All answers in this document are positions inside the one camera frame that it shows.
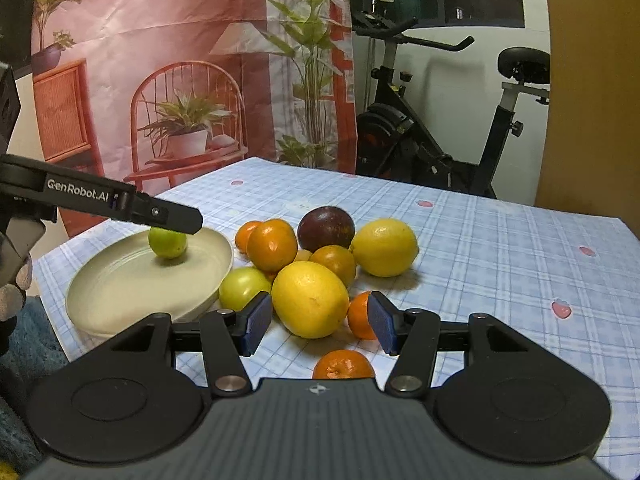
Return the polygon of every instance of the orange chair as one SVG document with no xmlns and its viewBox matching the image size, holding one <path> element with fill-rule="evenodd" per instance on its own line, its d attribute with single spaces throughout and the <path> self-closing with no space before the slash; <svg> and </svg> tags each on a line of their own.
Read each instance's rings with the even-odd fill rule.
<svg viewBox="0 0 640 480">
<path fill-rule="evenodd" d="M 151 139 L 144 128 L 157 121 L 158 104 L 175 102 L 175 93 L 209 97 L 225 105 L 232 115 L 222 124 L 213 126 L 212 134 L 225 134 L 235 142 L 222 148 L 209 145 L 204 153 L 187 158 L 174 158 L 169 153 L 154 153 Z M 178 175 L 204 174 L 243 160 L 248 152 L 244 101 L 238 83 L 231 75 L 214 64 L 205 61 L 181 61 L 156 70 L 138 87 L 131 101 L 131 157 L 133 172 L 124 178 L 133 182 L 139 190 L 145 180 L 167 178 L 169 187 L 176 186 Z"/>
</svg>

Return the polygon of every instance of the white wall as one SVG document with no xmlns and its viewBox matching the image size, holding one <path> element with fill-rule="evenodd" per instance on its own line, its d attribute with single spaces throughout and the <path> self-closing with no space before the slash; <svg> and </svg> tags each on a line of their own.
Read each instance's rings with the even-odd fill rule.
<svg viewBox="0 0 640 480">
<path fill-rule="evenodd" d="M 396 75 L 401 70 L 414 75 L 405 97 L 442 149 L 456 159 L 476 164 L 480 161 L 500 101 L 500 84 L 505 80 L 496 68 L 498 54 L 510 46 L 550 51 L 546 0 L 523 1 L 525 28 L 439 27 L 414 29 L 410 33 L 446 43 L 457 43 L 472 35 L 476 42 L 462 52 L 415 45 L 398 47 Z M 363 105 L 367 42 L 366 38 L 353 37 L 358 111 Z M 377 64 L 382 53 L 383 45 L 379 44 Z M 524 123 L 524 132 L 520 138 L 510 136 L 504 148 L 494 177 L 498 198 L 533 204 L 542 164 L 547 110 L 532 96 L 521 95 L 518 99 L 515 119 Z"/>
<path fill-rule="evenodd" d="M 36 160 L 44 160 L 33 102 L 33 77 L 29 74 L 20 78 L 16 85 L 20 96 L 21 108 L 7 152 L 13 155 L 28 156 Z M 62 220 L 58 220 L 56 224 L 50 222 L 45 222 L 45 224 L 47 226 L 45 235 L 31 251 L 31 257 L 34 260 L 69 240 Z M 35 282 L 28 293 L 29 295 L 38 293 L 38 287 Z"/>
</svg>

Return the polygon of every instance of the exercise bike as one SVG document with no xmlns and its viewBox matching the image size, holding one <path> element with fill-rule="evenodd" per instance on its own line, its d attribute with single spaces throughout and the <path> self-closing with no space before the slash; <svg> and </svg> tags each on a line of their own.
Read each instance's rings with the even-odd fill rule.
<svg viewBox="0 0 640 480">
<path fill-rule="evenodd" d="M 549 91 L 529 84 L 549 84 L 550 56 L 526 47 L 511 47 L 500 53 L 498 71 L 507 79 L 515 79 L 516 84 L 502 83 L 502 99 L 496 107 L 480 163 L 454 160 L 440 148 L 404 98 L 405 83 L 411 81 L 412 75 L 401 72 L 401 85 L 394 85 L 396 50 L 399 44 L 411 43 L 460 52 L 472 45 L 474 38 L 468 36 L 458 44 L 447 44 L 405 36 L 403 33 L 417 22 L 412 18 L 394 23 L 368 12 L 353 15 L 355 34 L 385 42 L 382 65 L 370 74 L 378 82 L 374 102 L 356 118 L 356 173 L 495 198 L 491 182 L 504 145 L 510 134 L 515 137 L 522 134 L 523 124 L 513 120 L 518 95 L 537 96 L 540 104 L 548 105 Z"/>
</svg>

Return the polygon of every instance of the tablecloth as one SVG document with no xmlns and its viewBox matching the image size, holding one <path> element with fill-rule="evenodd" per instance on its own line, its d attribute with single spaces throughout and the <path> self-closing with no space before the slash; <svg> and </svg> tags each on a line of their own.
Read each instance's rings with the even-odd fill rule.
<svg viewBox="0 0 640 480">
<path fill-rule="evenodd" d="M 204 225 L 230 240 L 249 220 L 283 218 L 296 227 L 322 205 L 348 211 L 356 228 L 382 217 L 403 220 L 420 246 L 413 269 L 386 279 L 359 272 L 351 295 L 380 290 L 399 308 L 427 308 L 443 320 L 487 312 L 511 325 L 603 386 L 612 419 L 597 460 L 625 480 L 640 472 L 640 242 L 619 219 L 258 158 L 191 180 L 162 198 L 197 206 Z M 34 264 L 42 302 L 70 359 L 100 342 L 76 331 L 66 316 L 73 276 L 94 254 L 143 229 L 106 221 Z M 236 254 L 235 264 L 248 263 Z M 357 340 L 346 326 L 308 341 L 275 323 L 255 355 L 242 362 L 254 383 L 261 377 L 309 378 L 318 358 L 338 348 L 366 355 L 380 385 L 394 366 L 377 342 Z M 434 384 L 462 366 L 462 355 L 440 354 Z M 200 354 L 178 356 L 178 369 L 205 383 Z"/>
</svg>

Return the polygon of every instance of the beige plate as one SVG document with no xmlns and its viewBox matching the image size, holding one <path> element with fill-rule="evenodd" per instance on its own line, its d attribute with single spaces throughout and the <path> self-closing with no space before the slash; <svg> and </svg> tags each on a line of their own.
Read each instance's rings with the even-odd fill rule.
<svg viewBox="0 0 640 480">
<path fill-rule="evenodd" d="M 203 227 L 176 260 L 156 257 L 147 236 L 143 231 L 117 241 L 78 271 L 66 295 L 76 328 L 109 337 L 155 312 L 193 320 L 216 301 L 234 261 L 224 235 Z"/>
</svg>

